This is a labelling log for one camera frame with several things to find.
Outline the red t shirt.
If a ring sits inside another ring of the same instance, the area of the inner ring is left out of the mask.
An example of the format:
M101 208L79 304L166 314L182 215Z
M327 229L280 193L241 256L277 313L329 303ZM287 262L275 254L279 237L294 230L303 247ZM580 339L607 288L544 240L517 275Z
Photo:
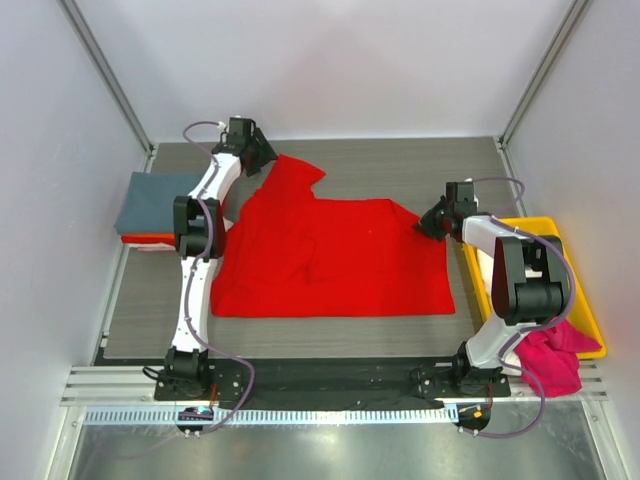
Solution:
M385 198L318 198L321 169L280 156L229 230L218 317L392 317L455 311L446 245Z

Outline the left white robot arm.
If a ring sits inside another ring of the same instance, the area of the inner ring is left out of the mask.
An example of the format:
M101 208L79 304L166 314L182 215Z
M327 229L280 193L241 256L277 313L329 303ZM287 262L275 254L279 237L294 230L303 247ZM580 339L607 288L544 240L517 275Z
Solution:
M176 330L156 380L158 399L201 399L213 389L208 319L214 274L226 248L223 203L241 175L253 176L277 158L250 118L194 122L183 138L209 156L209 166L196 186L173 202L182 283Z

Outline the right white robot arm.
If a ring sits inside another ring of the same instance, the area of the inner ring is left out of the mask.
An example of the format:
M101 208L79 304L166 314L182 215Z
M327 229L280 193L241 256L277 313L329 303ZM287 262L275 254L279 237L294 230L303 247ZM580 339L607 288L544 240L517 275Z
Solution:
M529 370L507 356L529 334L563 321L572 310L576 281L556 236L538 236L481 212L475 182L448 182L445 194L417 222L416 229L438 241L451 237L493 260L492 314L462 343L446 369L426 371L426 383L443 381L464 395L481 395L499 384L505 371L517 371L543 387Z

